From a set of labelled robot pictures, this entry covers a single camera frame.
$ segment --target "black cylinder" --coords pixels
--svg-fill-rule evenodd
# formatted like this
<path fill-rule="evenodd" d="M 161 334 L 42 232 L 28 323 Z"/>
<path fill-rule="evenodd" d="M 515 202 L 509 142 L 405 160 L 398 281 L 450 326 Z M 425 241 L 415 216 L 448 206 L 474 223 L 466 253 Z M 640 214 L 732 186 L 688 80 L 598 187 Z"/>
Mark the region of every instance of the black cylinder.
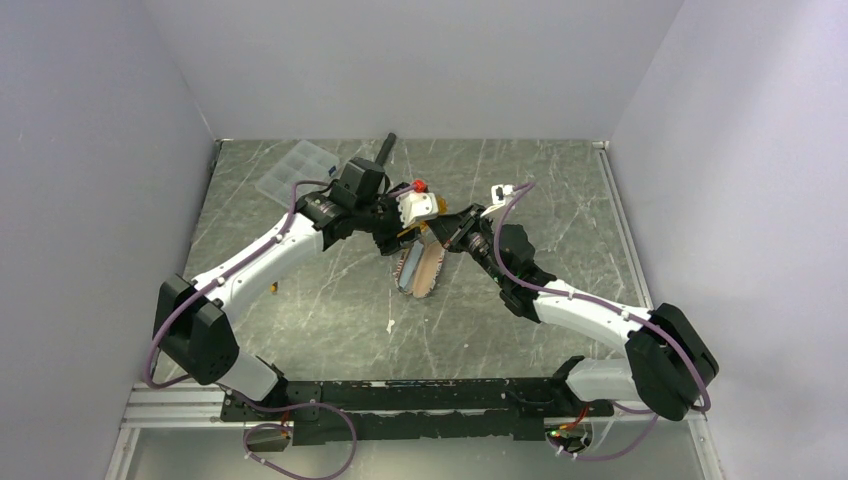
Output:
<path fill-rule="evenodd" d="M 397 135 L 394 133 L 390 133 L 389 136 L 383 140 L 383 146 L 380 147 L 380 153 L 377 154 L 377 158 L 374 159 L 374 163 L 381 167 L 386 164 L 386 160 L 389 159 L 389 154 L 392 153 L 392 147 L 395 146 L 395 140 L 397 140 Z"/>

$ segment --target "wall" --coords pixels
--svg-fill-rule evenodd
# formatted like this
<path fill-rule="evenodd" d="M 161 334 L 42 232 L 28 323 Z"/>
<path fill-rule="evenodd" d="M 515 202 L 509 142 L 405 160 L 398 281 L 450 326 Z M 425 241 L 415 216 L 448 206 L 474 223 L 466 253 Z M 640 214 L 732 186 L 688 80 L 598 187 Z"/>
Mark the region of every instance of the wall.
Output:
<path fill-rule="evenodd" d="M 0 65 L 0 476 L 103 478 L 213 142 L 140 2 L 2 2 Z"/>
<path fill-rule="evenodd" d="M 609 138 L 682 0 L 146 0 L 219 138 Z"/>
<path fill-rule="evenodd" d="M 612 138 L 656 301 L 722 367 L 728 478 L 848 470 L 848 5 L 688 0 Z"/>

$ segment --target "floor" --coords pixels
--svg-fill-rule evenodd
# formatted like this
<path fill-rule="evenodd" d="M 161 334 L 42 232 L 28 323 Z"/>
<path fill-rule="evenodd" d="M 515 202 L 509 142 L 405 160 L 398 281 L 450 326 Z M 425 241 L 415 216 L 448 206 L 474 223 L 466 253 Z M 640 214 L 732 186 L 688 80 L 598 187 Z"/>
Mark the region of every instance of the floor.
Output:
<path fill-rule="evenodd" d="M 192 240 L 185 276 L 209 270 L 266 232 L 282 207 L 254 184 L 291 141 L 222 146 Z M 380 140 L 313 140 L 343 161 L 373 159 Z M 584 141 L 398 140 L 386 171 L 425 180 L 450 211 L 486 205 L 498 183 L 537 188 L 510 219 L 525 226 L 536 262 L 577 288 L 637 305 L 637 290 L 604 175 Z M 381 257 L 367 235 L 331 247 L 286 272 L 280 292 L 262 295 L 233 319 L 242 349 L 275 362 L 293 380 L 542 376 L 572 355 L 603 358 L 602 345 L 575 332 L 514 317 L 470 258 L 448 254 L 432 296 L 398 292 L 397 256 Z M 391 320 L 394 324 L 389 332 Z M 179 373 L 163 358 L 158 379 Z"/>

